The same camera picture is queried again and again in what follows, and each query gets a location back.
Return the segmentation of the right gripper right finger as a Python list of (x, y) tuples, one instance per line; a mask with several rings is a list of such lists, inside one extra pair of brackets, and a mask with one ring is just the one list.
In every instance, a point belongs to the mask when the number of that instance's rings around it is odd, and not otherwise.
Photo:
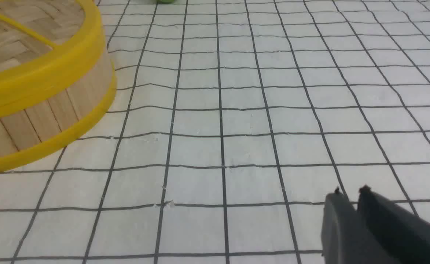
[(381, 247), (401, 264), (430, 264), (430, 223), (369, 186), (359, 192), (358, 213)]

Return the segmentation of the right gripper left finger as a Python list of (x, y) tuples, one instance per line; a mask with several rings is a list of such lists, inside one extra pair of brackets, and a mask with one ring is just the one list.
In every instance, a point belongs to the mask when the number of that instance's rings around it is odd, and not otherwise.
[(326, 195), (321, 228), (326, 264), (397, 264), (337, 187)]

